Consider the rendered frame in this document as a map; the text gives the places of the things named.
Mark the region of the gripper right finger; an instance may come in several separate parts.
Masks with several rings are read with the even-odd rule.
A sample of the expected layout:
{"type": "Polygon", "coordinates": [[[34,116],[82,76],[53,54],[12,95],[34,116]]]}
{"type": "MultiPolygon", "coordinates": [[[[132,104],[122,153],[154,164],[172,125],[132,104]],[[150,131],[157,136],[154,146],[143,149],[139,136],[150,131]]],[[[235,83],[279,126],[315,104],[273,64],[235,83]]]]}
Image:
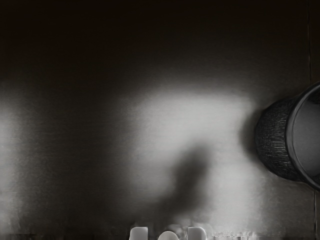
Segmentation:
{"type": "Polygon", "coordinates": [[[207,233],[201,226],[189,226],[187,228],[187,240],[208,240],[207,233]]]}

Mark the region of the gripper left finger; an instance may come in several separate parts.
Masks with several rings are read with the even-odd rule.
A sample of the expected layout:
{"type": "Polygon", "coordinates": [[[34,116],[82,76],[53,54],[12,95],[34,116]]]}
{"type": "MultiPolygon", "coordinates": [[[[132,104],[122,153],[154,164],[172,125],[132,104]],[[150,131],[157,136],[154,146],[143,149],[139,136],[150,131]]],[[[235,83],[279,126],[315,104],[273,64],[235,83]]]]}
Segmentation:
{"type": "Polygon", "coordinates": [[[148,227],[136,226],[130,230],[128,240],[148,240],[148,239],[149,239],[148,227]]]}

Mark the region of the black mesh pen holder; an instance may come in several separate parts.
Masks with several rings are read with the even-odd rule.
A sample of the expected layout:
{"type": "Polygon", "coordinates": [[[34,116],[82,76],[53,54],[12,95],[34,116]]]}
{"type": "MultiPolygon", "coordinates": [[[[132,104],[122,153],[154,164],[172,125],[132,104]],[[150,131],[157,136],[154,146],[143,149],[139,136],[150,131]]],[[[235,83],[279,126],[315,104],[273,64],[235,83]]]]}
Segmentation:
{"type": "Polygon", "coordinates": [[[269,171],[320,192],[320,81],[267,107],[254,128],[254,142],[269,171]]]}

